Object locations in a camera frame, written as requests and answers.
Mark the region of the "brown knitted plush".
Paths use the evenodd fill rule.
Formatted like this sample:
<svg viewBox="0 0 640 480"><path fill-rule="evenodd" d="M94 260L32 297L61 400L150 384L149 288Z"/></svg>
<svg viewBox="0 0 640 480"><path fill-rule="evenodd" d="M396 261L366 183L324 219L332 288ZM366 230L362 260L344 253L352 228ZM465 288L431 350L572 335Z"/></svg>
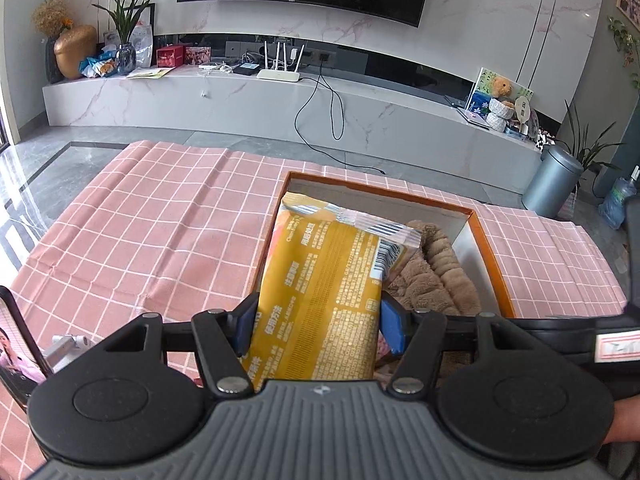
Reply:
<svg viewBox="0 0 640 480"><path fill-rule="evenodd" d="M406 310L424 309L444 315L475 316L480 313L480 296L462 269L445 232L434 223L409 223L421 234L421 246L386 292Z"/></svg>

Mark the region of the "yellow snack packet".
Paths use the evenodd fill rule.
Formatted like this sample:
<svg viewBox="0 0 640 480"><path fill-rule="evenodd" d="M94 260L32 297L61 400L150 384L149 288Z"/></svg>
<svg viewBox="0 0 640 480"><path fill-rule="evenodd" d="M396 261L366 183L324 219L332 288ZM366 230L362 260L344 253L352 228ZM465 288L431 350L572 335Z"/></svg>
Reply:
<svg viewBox="0 0 640 480"><path fill-rule="evenodd" d="M306 209L288 193L262 274L250 348L241 362L255 389L269 379L369 380L385 284L421 245L396 246Z"/></svg>

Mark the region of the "pink checkered tablecloth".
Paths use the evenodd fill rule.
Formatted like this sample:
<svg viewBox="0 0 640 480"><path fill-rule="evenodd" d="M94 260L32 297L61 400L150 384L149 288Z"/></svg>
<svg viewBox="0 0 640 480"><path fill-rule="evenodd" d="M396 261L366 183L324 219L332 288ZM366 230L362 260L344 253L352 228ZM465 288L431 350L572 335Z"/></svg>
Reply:
<svg viewBox="0 0 640 480"><path fill-rule="evenodd" d="M247 296L291 171L471 206L513 318L445 315L432 393L369 380L204 388L191 320ZM431 188L221 148L138 142L74 199L8 287L39 349L96 344L23 411L2 386L1 465L31 479L602 479L614 402L639 390L639 305L584 230Z"/></svg>

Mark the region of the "orange white storage box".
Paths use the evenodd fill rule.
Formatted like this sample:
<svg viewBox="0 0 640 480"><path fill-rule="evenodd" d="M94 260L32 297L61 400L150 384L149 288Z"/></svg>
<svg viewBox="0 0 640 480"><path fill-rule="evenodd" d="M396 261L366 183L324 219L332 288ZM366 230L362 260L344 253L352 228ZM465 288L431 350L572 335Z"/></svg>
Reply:
<svg viewBox="0 0 640 480"><path fill-rule="evenodd" d="M381 188L300 171L289 172L277 188L266 240L250 284L252 292L257 292L262 284L273 234L278 232L280 203L288 193L310 197L314 204L306 209L308 212L317 211L331 220L343 220L396 246L418 246L418 234L408 227L411 220L433 223L449 238L460 266L476 288L482 309L505 318L514 317L515 307L506 280L476 209L444 198L428 198L416 191L403 191L394 184Z"/></svg>

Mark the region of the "smartphone on stand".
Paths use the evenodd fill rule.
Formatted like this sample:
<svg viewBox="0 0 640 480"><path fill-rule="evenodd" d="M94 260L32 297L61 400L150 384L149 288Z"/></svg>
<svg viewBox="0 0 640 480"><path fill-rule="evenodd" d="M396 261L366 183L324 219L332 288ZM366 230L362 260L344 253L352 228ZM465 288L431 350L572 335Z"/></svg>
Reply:
<svg viewBox="0 0 640 480"><path fill-rule="evenodd" d="M12 292L0 286L0 375L1 383L25 411L35 388L52 370L35 343Z"/></svg>

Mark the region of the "grey metal trash can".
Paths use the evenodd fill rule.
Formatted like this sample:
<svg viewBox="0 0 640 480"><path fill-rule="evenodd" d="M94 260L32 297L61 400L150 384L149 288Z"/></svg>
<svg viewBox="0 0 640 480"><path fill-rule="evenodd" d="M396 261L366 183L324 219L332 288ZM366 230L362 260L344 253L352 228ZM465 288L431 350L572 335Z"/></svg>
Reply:
<svg viewBox="0 0 640 480"><path fill-rule="evenodd" d="M583 173L584 166L573 155L557 145L546 146L541 164L522 195L524 208L541 217L555 218Z"/></svg>

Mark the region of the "blue water jug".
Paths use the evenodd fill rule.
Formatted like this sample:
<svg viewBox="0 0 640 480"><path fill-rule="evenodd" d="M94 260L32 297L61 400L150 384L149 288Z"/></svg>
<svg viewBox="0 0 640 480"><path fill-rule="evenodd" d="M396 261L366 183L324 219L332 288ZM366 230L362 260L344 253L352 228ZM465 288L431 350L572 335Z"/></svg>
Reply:
<svg viewBox="0 0 640 480"><path fill-rule="evenodd" d="M629 197L637 194L638 177L639 166L635 166L628 178L617 178L604 201L598 206L600 217L614 231L617 231L625 222L625 202Z"/></svg>

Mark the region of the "floor plant by bin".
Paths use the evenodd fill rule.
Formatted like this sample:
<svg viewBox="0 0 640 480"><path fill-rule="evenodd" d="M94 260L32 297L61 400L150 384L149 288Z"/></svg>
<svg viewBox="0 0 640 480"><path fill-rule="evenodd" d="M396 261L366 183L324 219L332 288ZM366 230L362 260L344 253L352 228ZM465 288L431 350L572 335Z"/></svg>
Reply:
<svg viewBox="0 0 640 480"><path fill-rule="evenodd" d="M570 128L570 140L556 140L559 147L558 156L560 166L567 170L569 174L577 179L577 186L585 172L596 166L598 174L602 169L620 170L614 162L606 162L602 153L609 148L620 148L623 142L606 142L605 137L616 126L616 122L611 122L594 139L589 139L590 125L588 122L582 123L579 117L578 108L575 104L565 101L566 119Z"/></svg>

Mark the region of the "orange teddy bear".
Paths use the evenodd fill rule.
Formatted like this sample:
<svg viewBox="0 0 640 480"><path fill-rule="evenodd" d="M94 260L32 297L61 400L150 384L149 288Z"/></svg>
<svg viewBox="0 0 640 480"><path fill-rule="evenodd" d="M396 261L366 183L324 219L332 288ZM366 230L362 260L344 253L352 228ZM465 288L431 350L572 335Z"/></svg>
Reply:
<svg viewBox="0 0 640 480"><path fill-rule="evenodd" d="M507 99L512 93L512 81L510 79L496 75L490 84L490 95L493 99Z"/></svg>

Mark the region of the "white wifi router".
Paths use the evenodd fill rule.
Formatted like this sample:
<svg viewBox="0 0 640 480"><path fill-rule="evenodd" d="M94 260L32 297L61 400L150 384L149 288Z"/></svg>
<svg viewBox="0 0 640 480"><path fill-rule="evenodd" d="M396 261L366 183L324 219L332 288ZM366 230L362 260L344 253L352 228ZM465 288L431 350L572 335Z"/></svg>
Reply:
<svg viewBox="0 0 640 480"><path fill-rule="evenodd" d="M299 66L305 47L289 48L283 41L276 42L274 58L268 56L268 46L264 44L265 66L257 73L261 80L299 82Z"/></svg>

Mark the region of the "red gift box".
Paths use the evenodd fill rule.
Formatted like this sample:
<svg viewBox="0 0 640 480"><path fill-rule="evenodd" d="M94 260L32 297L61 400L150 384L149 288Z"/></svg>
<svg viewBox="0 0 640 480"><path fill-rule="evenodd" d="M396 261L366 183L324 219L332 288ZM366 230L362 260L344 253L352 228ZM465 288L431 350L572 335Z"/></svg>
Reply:
<svg viewBox="0 0 640 480"><path fill-rule="evenodd" d="M156 65L163 68L177 68L184 64L184 47L182 44L161 47L156 50Z"/></svg>

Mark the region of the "golden brown vase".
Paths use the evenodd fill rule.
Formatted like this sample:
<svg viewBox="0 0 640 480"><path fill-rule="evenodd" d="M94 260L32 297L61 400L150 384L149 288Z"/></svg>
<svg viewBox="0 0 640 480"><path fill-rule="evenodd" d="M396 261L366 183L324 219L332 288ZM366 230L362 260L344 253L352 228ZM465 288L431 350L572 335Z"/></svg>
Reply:
<svg viewBox="0 0 640 480"><path fill-rule="evenodd" d="M96 54L98 33L92 25L78 25L66 29L54 44L54 55L58 69L65 79L81 77L79 64L88 56Z"/></svg>

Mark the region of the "potted green grass plant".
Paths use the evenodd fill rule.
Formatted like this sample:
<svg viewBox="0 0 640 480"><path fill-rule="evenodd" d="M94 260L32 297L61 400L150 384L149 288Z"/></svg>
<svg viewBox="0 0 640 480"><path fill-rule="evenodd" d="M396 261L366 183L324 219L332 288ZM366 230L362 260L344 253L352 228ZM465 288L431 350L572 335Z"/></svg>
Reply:
<svg viewBox="0 0 640 480"><path fill-rule="evenodd" d="M115 52L117 73L120 76L129 75L137 66L137 53L130 41L131 34L142 13L152 6L152 1L114 0L114 6L111 9L99 3L93 3L93 6L106 12L113 21L120 39L120 45Z"/></svg>

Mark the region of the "hanging vine plant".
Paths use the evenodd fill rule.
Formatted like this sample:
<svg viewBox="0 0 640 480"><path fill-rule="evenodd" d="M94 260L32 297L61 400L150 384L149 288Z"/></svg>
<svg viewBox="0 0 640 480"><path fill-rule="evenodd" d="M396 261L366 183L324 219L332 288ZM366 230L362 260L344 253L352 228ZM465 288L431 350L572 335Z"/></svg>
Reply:
<svg viewBox="0 0 640 480"><path fill-rule="evenodd" d="M612 34L617 52L623 57L631 85L639 91L639 38L618 18L608 17L608 31Z"/></svg>

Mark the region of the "framed wall picture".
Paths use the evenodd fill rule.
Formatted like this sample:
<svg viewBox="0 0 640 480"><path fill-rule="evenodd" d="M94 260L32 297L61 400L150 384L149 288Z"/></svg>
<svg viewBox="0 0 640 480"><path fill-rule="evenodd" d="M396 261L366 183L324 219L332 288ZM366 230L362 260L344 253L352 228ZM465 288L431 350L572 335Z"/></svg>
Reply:
<svg viewBox="0 0 640 480"><path fill-rule="evenodd" d="M636 29L640 28L640 0L616 0L616 8Z"/></svg>

